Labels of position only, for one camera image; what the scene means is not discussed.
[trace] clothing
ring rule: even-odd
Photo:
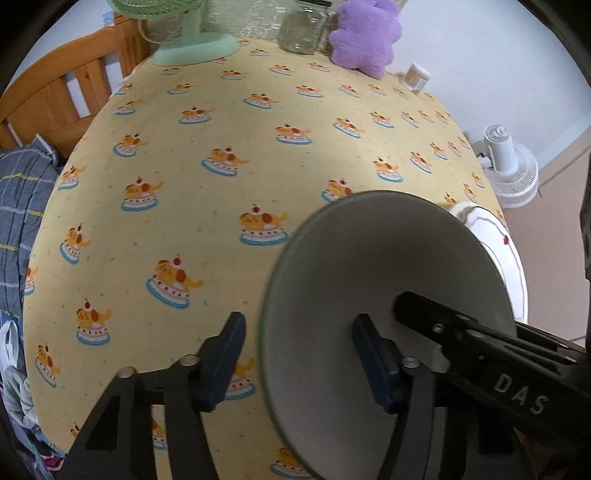
[[[22,316],[29,257],[58,178],[58,161],[39,135],[0,155],[0,310],[15,317]]]
[[[0,327],[0,373],[2,399],[17,439],[34,457],[38,477],[54,480],[51,472],[61,469],[65,453],[47,440],[39,427],[29,390],[18,327],[12,320],[7,320]]]
[[[15,317],[14,315],[10,315],[9,313],[0,311],[0,327],[5,325],[6,322],[14,322],[14,324],[17,326],[18,344],[19,344],[21,351],[24,351],[23,336],[22,336],[22,318]]]

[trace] yellow tablecloth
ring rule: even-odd
[[[432,96],[390,74],[373,80],[320,55],[242,43],[206,64],[143,64],[56,185],[24,323],[41,428],[62,449],[119,368],[165,368],[239,310],[249,332],[240,365],[228,401],[204,415],[220,478],[306,478],[280,450],[255,360],[259,303],[285,242],[327,202],[364,190],[442,207],[472,199],[501,214]],[[163,412],[154,418],[169,478]]]

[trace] green fan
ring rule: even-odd
[[[238,41],[231,35],[201,32],[206,0],[108,1],[121,15],[138,20],[156,20],[184,14],[182,36],[160,45],[152,58],[156,65],[169,67],[211,61],[227,57],[240,48]]]

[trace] white wall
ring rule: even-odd
[[[77,1],[52,27],[45,32],[29,51],[16,73],[12,77],[10,85],[22,72],[57,47],[69,41],[75,40],[100,30],[105,26],[103,14],[109,12],[111,7],[106,0],[79,0]],[[115,90],[122,81],[121,67],[116,54],[105,57],[105,70],[112,90]],[[72,100],[81,117],[90,115],[78,81],[73,73],[66,75],[67,86],[72,95]]]
[[[501,123],[543,167],[591,125],[591,88],[562,43],[517,0],[409,0],[393,72],[412,62],[471,143]]]

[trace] bowl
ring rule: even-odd
[[[259,326],[263,392],[280,435],[318,478],[374,480],[394,428],[353,347],[358,313],[404,355],[447,368],[439,346],[396,322],[392,306],[406,290],[515,335],[505,286],[480,242],[410,194],[338,200],[301,226],[275,267]]]

